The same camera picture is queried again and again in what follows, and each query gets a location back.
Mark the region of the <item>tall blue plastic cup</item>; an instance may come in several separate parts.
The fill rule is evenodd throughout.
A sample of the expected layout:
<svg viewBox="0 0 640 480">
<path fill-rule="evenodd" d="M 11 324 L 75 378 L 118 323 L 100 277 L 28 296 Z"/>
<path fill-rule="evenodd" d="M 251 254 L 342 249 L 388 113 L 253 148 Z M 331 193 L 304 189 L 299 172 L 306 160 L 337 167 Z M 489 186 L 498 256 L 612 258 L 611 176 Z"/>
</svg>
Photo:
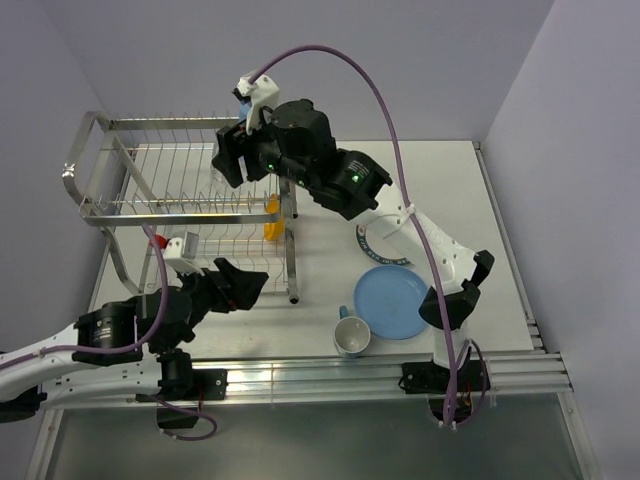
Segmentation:
<svg viewBox="0 0 640 480">
<path fill-rule="evenodd" d="M 251 109 L 251 103 L 247 102 L 247 103 L 241 103 L 240 107 L 239 107 L 239 113 L 238 113 L 238 118 L 240 121 L 245 121 L 248 113 Z"/>
</svg>

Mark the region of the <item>yellow bowl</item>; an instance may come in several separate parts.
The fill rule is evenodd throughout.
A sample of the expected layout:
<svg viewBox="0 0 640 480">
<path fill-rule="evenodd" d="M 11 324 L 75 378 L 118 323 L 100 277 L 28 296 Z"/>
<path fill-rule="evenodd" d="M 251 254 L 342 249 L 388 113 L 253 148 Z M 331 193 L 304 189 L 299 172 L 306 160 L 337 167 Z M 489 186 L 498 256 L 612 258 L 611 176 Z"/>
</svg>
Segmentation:
<svg viewBox="0 0 640 480">
<path fill-rule="evenodd" d="M 277 194 L 270 195 L 265 205 L 265 212 L 277 215 L 278 219 L 264 224 L 264 239 L 270 242 L 278 241 L 284 235 L 285 220 L 281 213 L 281 202 Z"/>
</svg>

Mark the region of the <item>clear drinking glass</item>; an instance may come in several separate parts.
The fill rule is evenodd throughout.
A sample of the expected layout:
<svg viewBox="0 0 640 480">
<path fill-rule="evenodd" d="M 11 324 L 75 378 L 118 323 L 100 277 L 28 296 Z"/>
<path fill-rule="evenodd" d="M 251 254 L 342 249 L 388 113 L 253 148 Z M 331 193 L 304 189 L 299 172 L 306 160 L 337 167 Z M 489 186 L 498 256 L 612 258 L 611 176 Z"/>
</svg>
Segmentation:
<svg viewBox="0 0 640 480">
<path fill-rule="evenodd" d="M 226 184 L 227 184 L 226 177 L 225 177 L 225 176 L 224 176 L 224 174 L 223 174 L 223 173 L 222 173 L 222 172 L 221 172 L 221 171 L 220 171 L 220 170 L 215 166 L 215 160 L 218 158 L 218 154 L 219 154 L 219 152 L 218 152 L 218 151 L 216 151 L 216 152 L 213 154 L 212 159 L 211 159 L 211 167 L 210 167 L 210 170 L 211 170 L 211 178 L 212 178 L 212 181 L 213 181 L 213 182 L 221 183 L 221 184 L 223 184 L 223 185 L 226 185 Z"/>
</svg>

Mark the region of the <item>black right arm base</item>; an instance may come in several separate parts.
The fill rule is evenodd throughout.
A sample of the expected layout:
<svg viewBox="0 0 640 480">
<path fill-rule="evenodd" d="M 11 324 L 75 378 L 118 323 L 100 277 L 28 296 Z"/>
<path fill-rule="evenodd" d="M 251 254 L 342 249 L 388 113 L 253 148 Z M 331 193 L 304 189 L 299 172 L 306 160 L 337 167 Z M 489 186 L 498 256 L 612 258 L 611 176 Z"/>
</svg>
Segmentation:
<svg viewBox="0 0 640 480">
<path fill-rule="evenodd" d="M 407 395 L 427 395 L 431 414 L 444 422 L 446 389 L 449 371 L 430 362 L 406 362 L 401 365 L 398 387 Z M 456 411 L 453 422 L 459 426 L 472 419 L 487 404 L 491 387 L 486 363 L 466 360 L 457 374 Z"/>
</svg>

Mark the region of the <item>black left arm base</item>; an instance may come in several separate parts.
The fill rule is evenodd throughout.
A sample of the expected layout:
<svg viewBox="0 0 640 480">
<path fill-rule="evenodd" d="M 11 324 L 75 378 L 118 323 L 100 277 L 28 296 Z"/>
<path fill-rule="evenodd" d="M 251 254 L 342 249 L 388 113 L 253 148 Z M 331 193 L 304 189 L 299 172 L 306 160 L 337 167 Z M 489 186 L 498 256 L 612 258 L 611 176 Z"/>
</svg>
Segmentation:
<svg viewBox="0 0 640 480">
<path fill-rule="evenodd" d="M 161 354 L 156 363 L 160 366 L 158 391 L 137 394 L 136 400 L 156 405 L 156 423 L 160 433 L 183 442 L 213 437 L 218 431 L 218 423 L 204 411 L 204 402 L 225 398 L 228 371 L 214 369 L 212 373 L 198 373 L 191 356 L 180 349 Z M 207 433 L 191 436 L 182 434 L 183 430 L 193 429 L 199 420 L 209 424 Z"/>
</svg>

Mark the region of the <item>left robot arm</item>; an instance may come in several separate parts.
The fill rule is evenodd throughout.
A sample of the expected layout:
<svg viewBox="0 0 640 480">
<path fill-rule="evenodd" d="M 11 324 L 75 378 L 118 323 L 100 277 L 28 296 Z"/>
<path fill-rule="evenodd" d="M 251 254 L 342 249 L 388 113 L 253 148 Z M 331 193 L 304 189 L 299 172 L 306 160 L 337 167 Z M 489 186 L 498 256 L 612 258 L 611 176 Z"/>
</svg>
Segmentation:
<svg viewBox="0 0 640 480">
<path fill-rule="evenodd" d="M 195 386 L 192 360 L 181 344 L 195 338 L 209 313 L 248 311 L 269 276 L 224 258 L 215 269 L 179 274 L 159 268 L 153 293 L 108 302 L 62 331 L 1 356 L 1 416 L 11 422 L 71 399 L 133 394 L 179 400 Z"/>
</svg>

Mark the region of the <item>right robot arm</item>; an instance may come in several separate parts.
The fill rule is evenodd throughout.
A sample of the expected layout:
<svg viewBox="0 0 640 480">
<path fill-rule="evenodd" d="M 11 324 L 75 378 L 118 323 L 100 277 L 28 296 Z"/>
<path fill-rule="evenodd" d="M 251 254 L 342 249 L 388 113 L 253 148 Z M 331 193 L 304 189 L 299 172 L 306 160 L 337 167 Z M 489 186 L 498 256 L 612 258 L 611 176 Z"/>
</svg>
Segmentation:
<svg viewBox="0 0 640 480">
<path fill-rule="evenodd" d="M 430 287 L 418 312 L 440 332 L 434 342 L 433 378 L 452 390 L 468 374 L 471 342 L 464 330 L 495 258 L 446 234 L 407 198 L 373 158 L 339 148 L 328 117 L 308 99 L 264 107 L 258 128 L 241 120 L 217 131 L 213 167 L 232 187 L 268 174 L 307 190 L 312 200 L 366 227 L 407 258 Z"/>
</svg>

